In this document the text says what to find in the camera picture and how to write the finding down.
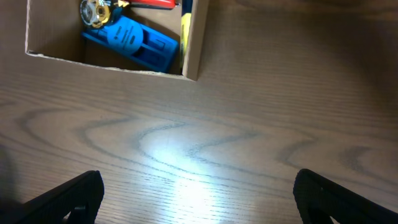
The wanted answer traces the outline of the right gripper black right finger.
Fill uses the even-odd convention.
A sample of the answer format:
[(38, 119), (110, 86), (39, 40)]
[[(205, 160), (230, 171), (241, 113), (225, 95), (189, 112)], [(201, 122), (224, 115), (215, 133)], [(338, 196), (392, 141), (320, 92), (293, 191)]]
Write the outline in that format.
[(397, 223), (397, 213), (386, 209), (323, 176), (301, 169), (293, 195), (305, 224)]

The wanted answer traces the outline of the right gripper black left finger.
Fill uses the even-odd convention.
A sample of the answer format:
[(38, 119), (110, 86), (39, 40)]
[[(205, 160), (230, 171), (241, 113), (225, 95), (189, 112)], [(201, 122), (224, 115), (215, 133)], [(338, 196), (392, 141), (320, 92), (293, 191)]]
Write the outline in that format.
[(98, 170), (89, 170), (1, 214), (1, 223), (94, 224), (104, 197)]

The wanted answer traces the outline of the blue plastic tool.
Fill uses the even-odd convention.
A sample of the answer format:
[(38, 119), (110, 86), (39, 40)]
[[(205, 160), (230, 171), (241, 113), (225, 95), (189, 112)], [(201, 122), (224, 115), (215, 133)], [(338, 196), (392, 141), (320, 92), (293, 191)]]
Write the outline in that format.
[(82, 36), (154, 72), (167, 73), (179, 50), (176, 40), (126, 16)]

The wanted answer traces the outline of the cardboard box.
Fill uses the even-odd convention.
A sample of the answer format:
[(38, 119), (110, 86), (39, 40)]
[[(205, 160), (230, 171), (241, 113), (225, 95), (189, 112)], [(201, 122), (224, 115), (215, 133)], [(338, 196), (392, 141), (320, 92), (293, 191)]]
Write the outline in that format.
[(167, 73), (154, 72), (127, 57), (82, 36), (92, 29), (80, 16), (80, 0), (31, 0), (27, 3), (25, 52), (88, 67), (118, 72), (196, 80), (200, 63), (208, 1), (193, 1), (190, 32), (183, 68), (180, 68), (181, 1), (172, 10), (125, 7), (121, 16), (144, 24), (174, 40), (179, 50)]

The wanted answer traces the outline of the black gold tape dispenser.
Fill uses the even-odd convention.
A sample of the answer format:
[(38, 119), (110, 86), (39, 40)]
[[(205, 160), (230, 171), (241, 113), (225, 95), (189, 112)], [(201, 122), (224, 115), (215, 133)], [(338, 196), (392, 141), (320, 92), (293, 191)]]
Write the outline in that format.
[(117, 21), (129, 5), (129, 1), (123, 0), (82, 0), (80, 16), (87, 27), (100, 29)]

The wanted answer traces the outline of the red stapler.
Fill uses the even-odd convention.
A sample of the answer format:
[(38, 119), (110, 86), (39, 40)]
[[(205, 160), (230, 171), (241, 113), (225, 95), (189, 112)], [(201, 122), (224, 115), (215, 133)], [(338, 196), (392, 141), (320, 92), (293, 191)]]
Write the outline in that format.
[(131, 7), (172, 10), (180, 6), (175, 0), (127, 0)]

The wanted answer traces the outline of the yellow highlighter pen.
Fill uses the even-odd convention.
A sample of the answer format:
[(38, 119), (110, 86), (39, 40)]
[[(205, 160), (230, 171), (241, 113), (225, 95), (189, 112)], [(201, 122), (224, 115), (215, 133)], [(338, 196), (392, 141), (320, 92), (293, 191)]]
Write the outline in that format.
[(181, 33), (180, 33), (180, 68), (183, 68), (185, 54), (187, 52), (188, 37), (192, 16), (193, 0), (181, 0)]

